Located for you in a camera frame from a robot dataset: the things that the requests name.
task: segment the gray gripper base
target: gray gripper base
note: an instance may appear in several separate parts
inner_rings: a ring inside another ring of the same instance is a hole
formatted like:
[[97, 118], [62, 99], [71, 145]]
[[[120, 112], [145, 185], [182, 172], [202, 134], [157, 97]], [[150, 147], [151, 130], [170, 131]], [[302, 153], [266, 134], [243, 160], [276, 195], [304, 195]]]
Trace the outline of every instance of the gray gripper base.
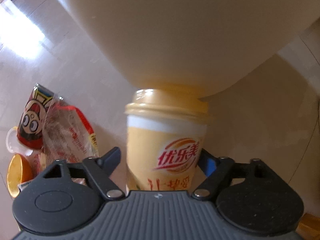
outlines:
[[[90, 224], [61, 236], [26, 231], [14, 240], [261, 240], [224, 221], [212, 203], [192, 199], [186, 191], [132, 191], [108, 202]], [[301, 240], [295, 232], [269, 240]]]

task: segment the orange bowl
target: orange bowl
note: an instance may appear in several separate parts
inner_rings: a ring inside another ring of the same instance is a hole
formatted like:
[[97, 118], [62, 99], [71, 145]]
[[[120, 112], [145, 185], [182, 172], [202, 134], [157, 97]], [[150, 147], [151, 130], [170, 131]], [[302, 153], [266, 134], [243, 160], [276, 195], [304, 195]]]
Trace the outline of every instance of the orange bowl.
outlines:
[[27, 159], [21, 154], [15, 154], [9, 164], [7, 185], [12, 197], [19, 194], [18, 185], [33, 179], [32, 170]]

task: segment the white plastic lid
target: white plastic lid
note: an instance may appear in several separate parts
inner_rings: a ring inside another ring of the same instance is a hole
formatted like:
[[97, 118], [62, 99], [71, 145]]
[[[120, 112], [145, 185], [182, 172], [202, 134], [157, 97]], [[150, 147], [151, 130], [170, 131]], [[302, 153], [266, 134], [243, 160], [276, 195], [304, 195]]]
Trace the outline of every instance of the white plastic lid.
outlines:
[[25, 156], [30, 156], [32, 149], [21, 144], [17, 138], [18, 127], [12, 127], [5, 138], [5, 145], [10, 153], [20, 153]]

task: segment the cartoon character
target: cartoon character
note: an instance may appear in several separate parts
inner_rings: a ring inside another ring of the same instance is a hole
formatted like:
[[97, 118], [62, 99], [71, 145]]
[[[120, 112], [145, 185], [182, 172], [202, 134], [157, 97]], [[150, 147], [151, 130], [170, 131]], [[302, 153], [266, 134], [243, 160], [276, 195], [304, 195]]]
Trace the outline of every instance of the cartoon character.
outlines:
[[17, 138], [25, 146], [41, 149], [42, 128], [53, 93], [37, 84], [26, 104], [18, 127]]

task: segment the cup label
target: cup label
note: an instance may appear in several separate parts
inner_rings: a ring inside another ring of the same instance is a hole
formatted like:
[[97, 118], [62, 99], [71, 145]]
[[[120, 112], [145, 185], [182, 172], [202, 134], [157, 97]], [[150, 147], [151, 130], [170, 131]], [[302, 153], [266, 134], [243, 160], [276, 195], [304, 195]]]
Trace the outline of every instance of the cup label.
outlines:
[[169, 173], [182, 173], [196, 166], [200, 141], [193, 138], [181, 138], [168, 143], [161, 151], [155, 170]]

